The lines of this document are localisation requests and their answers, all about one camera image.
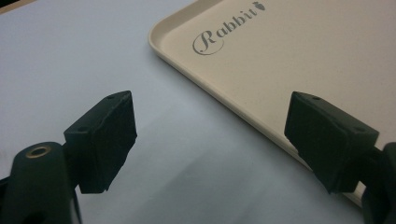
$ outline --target rabbit logo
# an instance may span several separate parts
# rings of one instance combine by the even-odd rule
[[[253,20],[258,15],[258,11],[265,10],[262,3],[253,2],[253,6],[254,8],[247,11],[239,11],[239,15],[232,16],[229,21],[225,21],[217,31],[206,30],[198,34],[192,42],[194,52],[199,55],[212,55],[219,52],[224,47],[226,35],[230,35],[235,29]]]

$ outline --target beige tray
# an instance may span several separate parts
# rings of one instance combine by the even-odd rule
[[[155,25],[149,43],[300,161],[283,134],[293,91],[380,131],[378,148],[396,140],[395,20],[393,0],[200,0]],[[363,190],[349,197],[360,203]]]

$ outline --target plastic tray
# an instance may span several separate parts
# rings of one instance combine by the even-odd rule
[[[396,2],[200,0],[149,43],[184,76],[301,161],[284,136],[293,91],[396,134]],[[364,186],[349,197],[360,203]]]

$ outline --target white table surface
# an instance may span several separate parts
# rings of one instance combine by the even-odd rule
[[[158,58],[151,27],[191,0],[37,0],[0,15],[0,178],[30,145],[130,90],[138,137],[84,223],[363,223],[314,175]]]

